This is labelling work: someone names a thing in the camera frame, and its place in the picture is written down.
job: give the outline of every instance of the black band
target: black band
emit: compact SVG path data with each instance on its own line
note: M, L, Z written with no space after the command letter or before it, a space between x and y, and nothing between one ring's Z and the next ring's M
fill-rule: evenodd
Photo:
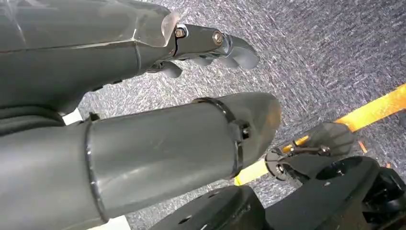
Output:
M91 152L90 145L89 145L89 133L90 133L91 120L88 120L85 122L87 123L86 140L85 140L85 143L86 143L85 162L87 165L88 177L89 177L89 182L90 182L90 190L93 195L93 200L96 205L96 209L99 212L100 219L104 223L107 223L107 222L109 222L109 218L106 215L106 209L104 208L104 204L101 199L102 197L100 196L99 187L97 186L96 175L94 174L94 171L93 171L93 163L91 161L92 152Z
M231 110L220 100L217 100L215 98L211 97L202 97L202 98L197 98L192 101L192 103L209 103L211 105L214 105L217 109L221 111L221 113L224 115L224 117L227 120L227 123L233 123L237 119L234 116L234 114L231 112ZM238 140L237 138L234 138L234 165L233 165L233 170L231 172L230 178L236 177L240 171L242 170L243 167L243 150L241 146L241 141Z

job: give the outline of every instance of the screw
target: screw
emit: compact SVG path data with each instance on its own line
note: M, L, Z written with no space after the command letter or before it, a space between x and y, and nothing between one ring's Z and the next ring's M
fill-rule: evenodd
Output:
M177 28L175 30L175 37L182 38L184 36L186 36L186 32L182 28Z
M327 146L320 146L320 148L321 148L321 151L322 152L328 152L328 151L330 151L330 148L329 147L327 147Z
M223 43L223 34L220 31L215 31L213 33L213 41L214 44L216 44L217 46L220 46Z
M247 138L249 138L249 131L247 129L243 129L242 130L242 139L245 140Z
M282 165L278 164L278 165L276 166L276 169L277 169L277 171L279 171L279 173L283 173L283 167L282 167Z

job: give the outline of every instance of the black mount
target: black mount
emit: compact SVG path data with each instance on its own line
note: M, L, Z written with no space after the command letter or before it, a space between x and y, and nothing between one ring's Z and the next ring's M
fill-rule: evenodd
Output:
M280 167L270 172L297 187L285 199L264 209L248 186L220 188L184 205L152 230L403 229L405 183L372 158L343 159L354 142L346 126L321 124L298 139L300 143L283 143L267 156L268 167Z

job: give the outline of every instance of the white strip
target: white strip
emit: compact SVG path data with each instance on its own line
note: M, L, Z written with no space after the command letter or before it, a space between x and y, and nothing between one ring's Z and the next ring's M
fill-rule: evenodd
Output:
M80 115L79 110L76 108L72 113L65 115L63 117L65 125L70 125L72 123L75 123L77 121L82 120L82 116Z
M110 219L107 224L89 230L131 230L125 216Z
M70 125L77 121L81 121L82 116L80 115L79 110L76 108L75 111L63 117L63 120L66 125ZM128 225L127 219L125 216L116 217L110 219L107 224L91 228L89 230L131 230L130 225Z

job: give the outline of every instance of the black plastic part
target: black plastic part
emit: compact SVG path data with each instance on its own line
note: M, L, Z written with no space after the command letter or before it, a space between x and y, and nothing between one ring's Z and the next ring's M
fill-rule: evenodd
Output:
M219 47L213 40L213 34L218 31L217 29L191 24L185 24L185 26L188 35L176 39L177 49L174 56L176 59L195 58L199 54L208 54Z
M282 201L266 209L266 219L276 230L370 229L362 214L362 201L372 187L380 168L367 157L351 157L343 175L331 176L329 170L339 170L339 163L321 170L321 177L310 178Z
M393 169L381 168L363 200L367 222L379 226L402 214L406 210L405 189L405 183Z
M309 136L309 138L299 147L328 147L329 151L325 156L346 155L351 151L352 144L355 141L354 134L346 125L339 123L322 123L307 132L295 136L293 140L278 145L274 148L273 152L284 155L285 153L283 153L282 150L285 146L291 145L295 140L305 136Z
M229 186L185 204L150 230L263 230L265 210L252 188Z
M305 136L308 139L297 146L295 140ZM299 187L308 181L308 176L313 177L320 167L348 154L354 141L354 134L346 125L323 123L296 136L293 141L273 148L265 156L265 162L268 171L278 180L290 180L291 184ZM283 152L288 145L294 151Z

